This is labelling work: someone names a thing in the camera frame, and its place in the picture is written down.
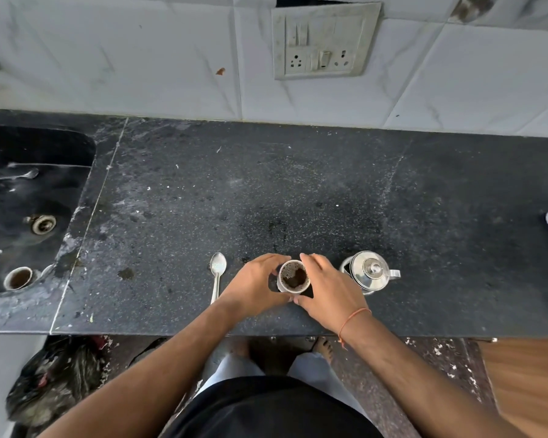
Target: wall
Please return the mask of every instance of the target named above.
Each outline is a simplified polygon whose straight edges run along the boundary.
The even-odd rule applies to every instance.
[[[548,136],[548,0],[381,1],[362,76],[276,81],[276,0],[0,0],[0,108]]]
[[[0,335],[0,438],[7,438],[13,423],[6,419],[6,396],[24,363],[45,342],[43,335]]]

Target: kitchen sink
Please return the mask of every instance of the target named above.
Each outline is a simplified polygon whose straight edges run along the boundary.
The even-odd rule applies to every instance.
[[[0,127],[0,293],[50,270],[95,151],[79,132]]]

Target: right hand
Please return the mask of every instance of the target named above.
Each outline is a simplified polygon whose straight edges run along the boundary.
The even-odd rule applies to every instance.
[[[336,270],[326,257],[301,253],[300,260],[313,285],[313,298],[296,295],[294,302],[323,327],[338,334],[353,312],[368,308],[361,287],[349,275]]]

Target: tiled floor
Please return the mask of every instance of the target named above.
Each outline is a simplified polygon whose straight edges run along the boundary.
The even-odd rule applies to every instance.
[[[480,346],[500,413],[532,438],[548,438],[548,340]]]
[[[132,359],[158,337],[112,336],[109,338],[107,355],[108,377],[119,375]],[[420,354],[431,366],[446,374],[462,389],[473,394],[480,402],[495,409],[495,401],[483,365],[479,346],[466,339],[446,338],[402,338],[402,341]],[[350,349],[341,348],[332,339],[334,348],[333,368],[345,386],[358,399],[370,419],[385,438],[420,438],[406,415],[387,389],[374,376],[366,364]],[[288,368],[293,357],[289,354],[309,350],[312,339],[293,338],[290,340],[256,339],[252,349],[256,351],[256,362],[263,364],[265,353],[276,349],[280,357],[277,368]],[[216,368],[220,360],[219,350],[209,360],[202,379]]]

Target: wooden surface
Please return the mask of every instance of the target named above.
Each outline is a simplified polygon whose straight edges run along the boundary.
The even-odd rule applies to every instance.
[[[532,438],[548,438],[548,340],[480,342],[500,413]]]

